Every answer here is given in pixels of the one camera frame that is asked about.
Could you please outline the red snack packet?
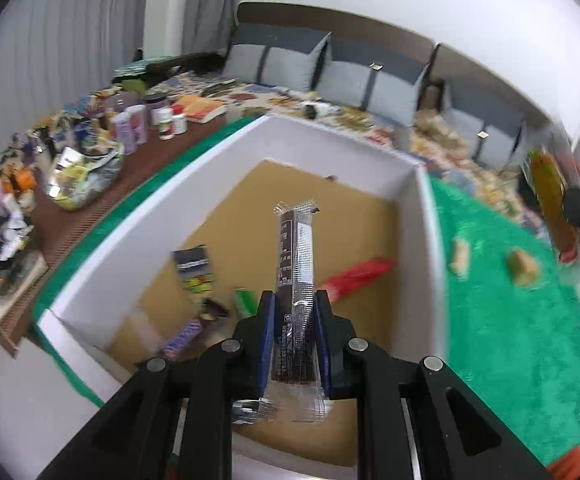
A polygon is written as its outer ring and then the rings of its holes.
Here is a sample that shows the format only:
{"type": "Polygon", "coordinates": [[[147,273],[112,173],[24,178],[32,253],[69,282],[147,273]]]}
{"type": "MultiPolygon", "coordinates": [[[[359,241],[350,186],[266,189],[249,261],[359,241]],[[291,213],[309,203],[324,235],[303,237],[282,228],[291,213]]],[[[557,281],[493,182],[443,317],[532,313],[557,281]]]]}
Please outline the red snack packet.
{"type": "Polygon", "coordinates": [[[324,290],[331,304],[345,298],[363,288],[374,283],[382,275],[390,273],[395,266],[395,261],[389,258],[375,257],[360,262],[351,268],[330,276],[326,281],[317,286],[318,290],[324,290]]]}

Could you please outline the glass bowl with packets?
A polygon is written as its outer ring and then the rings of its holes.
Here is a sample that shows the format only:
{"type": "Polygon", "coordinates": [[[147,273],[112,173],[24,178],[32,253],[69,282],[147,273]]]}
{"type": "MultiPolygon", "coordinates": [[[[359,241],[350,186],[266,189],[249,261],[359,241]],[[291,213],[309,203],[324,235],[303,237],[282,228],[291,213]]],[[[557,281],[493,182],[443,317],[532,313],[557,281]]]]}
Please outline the glass bowl with packets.
{"type": "Polygon", "coordinates": [[[123,145],[119,143],[93,155],[65,148],[52,163],[45,193],[63,210],[81,209],[96,200],[119,177],[124,156],[123,145]]]}

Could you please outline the left grey cushion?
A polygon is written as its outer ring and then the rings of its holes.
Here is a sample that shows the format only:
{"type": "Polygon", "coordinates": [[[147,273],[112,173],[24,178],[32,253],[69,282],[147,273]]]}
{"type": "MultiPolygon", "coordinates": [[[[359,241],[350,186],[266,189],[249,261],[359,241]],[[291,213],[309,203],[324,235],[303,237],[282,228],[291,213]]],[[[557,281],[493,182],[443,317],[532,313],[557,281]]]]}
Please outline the left grey cushion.
{"type": "Polygon", "coordinates": [[[307,92],[329,39],[329,32],[322,30],[241,23],[232,37],[223,75],[307,92]]]}

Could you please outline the long Astaut snack packet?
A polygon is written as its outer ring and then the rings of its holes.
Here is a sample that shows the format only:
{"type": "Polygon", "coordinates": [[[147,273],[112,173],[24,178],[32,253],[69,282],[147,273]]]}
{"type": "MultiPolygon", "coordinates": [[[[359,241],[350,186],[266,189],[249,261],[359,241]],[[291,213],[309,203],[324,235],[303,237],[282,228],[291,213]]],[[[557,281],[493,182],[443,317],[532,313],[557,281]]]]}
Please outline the long Astaut snack packet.
{"type": "Polygon", "coordinates": [[[171,253],[176,273],[191,298],[197,303],[209,298],[213,291],[214,274],[205,245],[179,249],[171,253]]]}

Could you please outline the white power strip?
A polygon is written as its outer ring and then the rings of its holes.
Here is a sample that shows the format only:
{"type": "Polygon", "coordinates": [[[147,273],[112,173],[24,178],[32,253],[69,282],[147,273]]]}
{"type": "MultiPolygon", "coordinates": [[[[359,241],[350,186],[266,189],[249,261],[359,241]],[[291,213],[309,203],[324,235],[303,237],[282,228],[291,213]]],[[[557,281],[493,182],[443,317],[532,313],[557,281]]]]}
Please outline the white power strip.
{"type": "Polygon", "coordinates": [[[341,114],[337,105],[322,101],[304,101],[301,103],[302,113],[306,119],[316,120],[341,114]]]}

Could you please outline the beige cracker pack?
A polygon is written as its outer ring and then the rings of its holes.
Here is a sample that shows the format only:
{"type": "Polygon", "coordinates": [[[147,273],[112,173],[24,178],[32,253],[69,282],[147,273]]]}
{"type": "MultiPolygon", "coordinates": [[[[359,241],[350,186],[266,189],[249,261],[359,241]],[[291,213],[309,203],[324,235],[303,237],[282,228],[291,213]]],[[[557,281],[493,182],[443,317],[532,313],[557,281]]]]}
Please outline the beige cracker pack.
{"type": "Polygon", "coordinates": [[[452,241],[452,254],[449,269],[461,280],[468,278],[470,272],[471,246],[461,237],[456,237],[452,241]]]}

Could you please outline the brown sofa backrest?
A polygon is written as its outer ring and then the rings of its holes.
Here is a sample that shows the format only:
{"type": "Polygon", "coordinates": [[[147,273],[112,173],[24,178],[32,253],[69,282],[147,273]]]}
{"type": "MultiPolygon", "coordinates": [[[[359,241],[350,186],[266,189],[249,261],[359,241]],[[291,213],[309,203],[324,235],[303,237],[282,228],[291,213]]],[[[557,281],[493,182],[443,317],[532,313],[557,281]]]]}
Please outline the brown sofa backrest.
{"type": "Polygon", "coordinates": [[[242,23],[324,30],[331,32],[335,38],[377,44],[407,58],[429,63],[433,84],[440,84],[448,78],[462,78],[515,107],[534,128],[552,121],[533,100],[485,65],[448,44],[435,44],[432,39],[407,28],[355,13],[281,2],[243,1],[238,6],[237,20],[242,23]]]}

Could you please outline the grey cushion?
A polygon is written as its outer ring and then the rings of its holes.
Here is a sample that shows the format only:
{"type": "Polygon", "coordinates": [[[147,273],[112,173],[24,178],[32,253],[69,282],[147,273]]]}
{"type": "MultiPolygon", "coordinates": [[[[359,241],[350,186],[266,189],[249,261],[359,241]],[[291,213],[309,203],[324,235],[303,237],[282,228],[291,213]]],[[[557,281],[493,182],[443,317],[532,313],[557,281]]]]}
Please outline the grey cushion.
{"type": "Polygon", "coordinates": [[[232,37],[223,75],[307,92],[329,39],[329,32],[322,30],[241,23],[232,37]]]}
{"type": "Polygon", "coordinates": [[[510,164],[526,126],[515,107],[462,78],[445,80],[440,114],[468,144],[468,156],[496,171],[510,164]]]}
{"type": "Polygon", "coordinates": [[[427,63],[375,44],[329,41],[316,92],[325,101],[356,107],[409,127],[427,63]]]}

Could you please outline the black Snickers bar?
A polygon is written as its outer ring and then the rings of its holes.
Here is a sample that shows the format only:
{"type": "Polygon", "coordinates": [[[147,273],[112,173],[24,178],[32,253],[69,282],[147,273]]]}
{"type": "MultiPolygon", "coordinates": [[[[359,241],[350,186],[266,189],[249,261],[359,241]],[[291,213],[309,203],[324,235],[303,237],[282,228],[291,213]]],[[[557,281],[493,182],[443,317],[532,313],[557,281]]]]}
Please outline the black Snickers bar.
{"type": "Polygon", "coordinates": [[[170,361],[183,359],[183,354],[194,346],[206,344],[228,320],[230,311],[220,302],[205,298],[198,314],[189,320],[179,332],[168,339],[161,349],[161,356],[170,361]]]}

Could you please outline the middle grey cushion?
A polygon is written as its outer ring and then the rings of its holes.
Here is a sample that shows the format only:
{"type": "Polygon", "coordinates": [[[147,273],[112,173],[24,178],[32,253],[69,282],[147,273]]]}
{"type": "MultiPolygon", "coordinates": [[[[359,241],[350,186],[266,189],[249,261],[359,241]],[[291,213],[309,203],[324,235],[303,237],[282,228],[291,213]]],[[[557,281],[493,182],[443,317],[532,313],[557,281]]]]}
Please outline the middle grey cushion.
{"type": "Polygon", "coordinates": [[[325,101],[356,107],[409,127],[427,63],[375,44],[329,41],[316,92],[325,101]]]}

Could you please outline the grey curtain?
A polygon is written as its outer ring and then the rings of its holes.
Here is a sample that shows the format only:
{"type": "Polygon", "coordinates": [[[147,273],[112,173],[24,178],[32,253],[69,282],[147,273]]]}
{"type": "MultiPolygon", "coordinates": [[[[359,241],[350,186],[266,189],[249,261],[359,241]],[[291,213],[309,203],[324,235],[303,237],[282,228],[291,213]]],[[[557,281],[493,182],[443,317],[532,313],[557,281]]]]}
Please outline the grey curtain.
{"type": "Polygon", "coordinates": [[[0,151],[136,54],[226,48],[238,0],[0,0],[0,151]]]}

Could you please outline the green wrapped sausage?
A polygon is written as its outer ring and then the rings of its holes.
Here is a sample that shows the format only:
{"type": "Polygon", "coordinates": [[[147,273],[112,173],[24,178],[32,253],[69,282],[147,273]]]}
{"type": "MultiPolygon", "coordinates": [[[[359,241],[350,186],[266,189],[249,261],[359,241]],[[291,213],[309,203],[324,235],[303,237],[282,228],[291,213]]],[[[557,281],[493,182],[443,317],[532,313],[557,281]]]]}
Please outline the green wrapped sausage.
{"type": "Polygon", "coordinates": [[[236,288],[233,292],[233,305],[241,318],[254,316],[258,309],[258,303],[253,294],[244,288],[236,288]]]}

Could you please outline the dark biscuit clear wrapper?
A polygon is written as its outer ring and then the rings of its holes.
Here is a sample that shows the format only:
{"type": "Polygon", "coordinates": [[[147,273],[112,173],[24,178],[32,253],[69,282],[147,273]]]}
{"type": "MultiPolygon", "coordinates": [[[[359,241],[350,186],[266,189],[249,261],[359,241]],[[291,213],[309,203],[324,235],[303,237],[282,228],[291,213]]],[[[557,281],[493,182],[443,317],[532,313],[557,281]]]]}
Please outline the dark biscuit clear wrapper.
{"type": "Polygon", "coordinates": [[[327,414],[320,385],[314,329],[313,200],[278,204],[276,290],[262,294],[254,337],[244,341],[251,376],[251,399],[232,404],[236,425],[257,422],[320,422],[327,414]]]}

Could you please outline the right grey cushion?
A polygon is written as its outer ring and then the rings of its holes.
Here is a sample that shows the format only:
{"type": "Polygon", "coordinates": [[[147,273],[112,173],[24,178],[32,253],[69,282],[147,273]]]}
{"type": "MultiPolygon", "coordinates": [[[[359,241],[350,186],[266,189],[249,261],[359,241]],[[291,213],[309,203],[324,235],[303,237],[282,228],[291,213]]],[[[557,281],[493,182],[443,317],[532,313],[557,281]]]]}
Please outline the right grey cushion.
{"type": "Polygon", "coordinates": [[[496,171],[510,164],[526,126],[515,107],[462,78],[445,80],[440,114],[468,144],[468,156],[496,171]]]}

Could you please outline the brown woven table runner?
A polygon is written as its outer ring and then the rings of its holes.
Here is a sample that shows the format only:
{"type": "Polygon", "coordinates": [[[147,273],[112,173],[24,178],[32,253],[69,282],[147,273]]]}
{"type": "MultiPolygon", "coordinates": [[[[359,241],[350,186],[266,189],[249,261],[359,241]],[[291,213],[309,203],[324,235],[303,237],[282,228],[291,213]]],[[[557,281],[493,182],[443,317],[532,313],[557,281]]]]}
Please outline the brown woven table runner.
{"type": "Polygon", "coordinates": [[[28,332],[34,301],[40,289],[76,245],[127,195],[174,162],[176,157],[226,125],[226,118],[219,116],[206,124],[194,122],[188,126],[186,133],[169,141],[151,136],[148,143],[140,145],[135,153],[124,158],[118,177],[104,194],[81,209],[66,211],[42,192],[35,193],[36,207],[32,211],[32,220],[40,236],[40,249],[48,270],[28,286],[0,320],[0,346],[10,356],[14,358],[18,354],[21,339],[28,332]]]}

